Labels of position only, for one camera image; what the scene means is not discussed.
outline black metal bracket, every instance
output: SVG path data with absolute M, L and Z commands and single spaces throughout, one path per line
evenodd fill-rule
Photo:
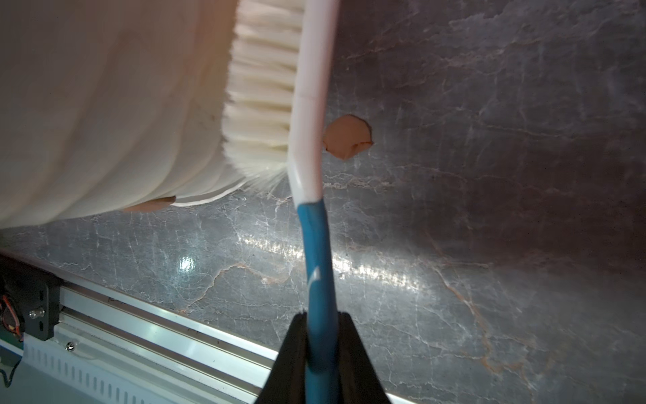
M 0 292 L 16 302 L 24 332 L 46 341 L 54 336 L 60 308 L 61 279 L 40 268 L 0 255 Z

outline red wire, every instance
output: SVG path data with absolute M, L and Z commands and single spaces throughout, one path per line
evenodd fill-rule
M 20 320 L 18 319 L 18 316 L 16 315 L 16 312 L 14 311 L 14 308 L 12 307 L 11 303 L 9 302 L 9 298 L 6 295 L 2 296 L 3 302 L 5 302 L 6 307 L 9 309 L 9 312 L 11 313 L 11 316 L 14 318 L 14 321 L 16 322 L 16 328 L 15 328 L 15 335 L 18 335 L 20 338 L 20 341 L 23 340 L 23 336 L 20 332 Z M 3 325 L 6 327 L 5 319 L 3 318 Z

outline wire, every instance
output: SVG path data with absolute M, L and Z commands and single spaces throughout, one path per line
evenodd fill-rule
M 20 332 L 20 319 L 18 318 L 18 315 L 16 314 L 16 311 L 14 310 L 14 307 L 11 305 L 11 302 L 9 301 L 9 297 L 7 295 L 2 296 L 2 301 L 5 302 L 6 308 L 9 309 L 9 312 L 11 313 L 11 316 L 14 318 L 14 322 L 16 323 L 16 327 L 11 330 L 11 328 L 7 325 L 5 322 L 5 317 L 3 316 L 2 318 L 2 324 L 5 326 L 7 331 L 11 332 L 12 334 L 15 334 L 20 338 L 20 342 L 23 341 L 23 335 Z
M 9 373 L 9 377 L 7 377 L 4 370 L 0 369 L 0 373 L 2 373 L 2 378 L 4 379 L 6 388 L 9 388 L 9 386 L 11 386 L 11 382 L 14 380 L 14 373 L 16 372 L 16 369 L 18 368 L 18 365 L 20 365 L 20 361 L 18 361 L 14 365 L 14 368 L 11 370 L 11 373 Z

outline black cable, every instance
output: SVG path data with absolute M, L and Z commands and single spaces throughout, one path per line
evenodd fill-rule
M 4 370 L 0 369 L 0 373 L 2 373 L 2 378 L 5 380 L 5 387 L 9 388 L 11 385 L 11 382 L 14 380 L 14 373 L 16 372 L 16 368 L 20 365 L 20 361 L 18 361 L 15 365 L 14 368 L 11 370 L 11 373 L 9 373 L 9 378 L 7 378 L 6 373 Z

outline white brush bristles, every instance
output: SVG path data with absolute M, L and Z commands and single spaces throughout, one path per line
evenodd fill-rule
M 304 0 L 241 0 L 222 132 L 229 161 L 258 191 L 287 169 L 287 137 Z

